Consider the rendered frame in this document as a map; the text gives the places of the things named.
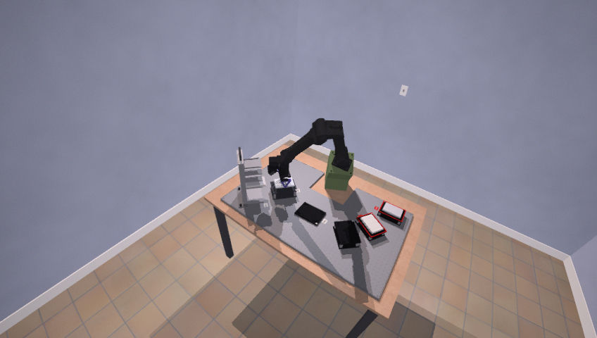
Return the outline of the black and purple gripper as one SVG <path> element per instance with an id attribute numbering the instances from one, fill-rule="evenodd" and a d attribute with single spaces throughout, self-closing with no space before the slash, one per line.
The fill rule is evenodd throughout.
<path id="1" fill-rule="evenodd" d="M 288 179 L 289 177 L 291 177 L 290 172 L 289 172 L 289 166 L 286 167 L 286 169 L 285 169 L 285 175 L 279 175 L 279 177 L 280 177 L 280 181 L 283 184 L 284 188 L 287 187 L 288 184 L 291 182 L 291 179 Z M 285 177 L 288 177 L 288 178 L 285 178 Z M 284 182 L 288 182 L 286 184 L 286 186 L 284 185 Z"/>

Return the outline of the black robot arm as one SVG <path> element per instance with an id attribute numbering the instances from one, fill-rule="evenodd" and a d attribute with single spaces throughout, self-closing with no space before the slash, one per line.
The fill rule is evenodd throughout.
<path id="1" fill-rule="evenodd" d="M 310 131 L 297 142 L 292 144 L 289 148 L 283 149 L 280 152 L 280 156 L 269 157 L 269 175 L 275 174 L 277 170 L 279 171 L 279 175 L 285 175 L 286 167 L 289 166 L 297 155 L 313 144 L 324 144 L 327 139 L 333 139 L 335 147 L 335 157 L 332 161 L 332 165 L 345 170 L 346 172 L 349 170 L 352 160 L 349 158 L 348 149 L 347 146 L 345 146 L 342 121 L 318 118 L 312 123 L 312 126 Z"/>

